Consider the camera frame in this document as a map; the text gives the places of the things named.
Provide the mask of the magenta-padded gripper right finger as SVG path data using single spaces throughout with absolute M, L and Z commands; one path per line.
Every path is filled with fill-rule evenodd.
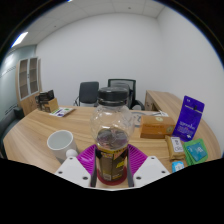
M 156 156 L 147 156 L 135 146 L 128 145 L 127 179 L 129 187 L 143 187 L 170 172 Z

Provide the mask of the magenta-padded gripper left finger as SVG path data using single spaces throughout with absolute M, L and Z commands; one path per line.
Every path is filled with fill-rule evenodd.
M 82 187 L 95 187 L 97 182 L 96 146 L 91 145 L 77 157 L 69 156 L 55 174 Z

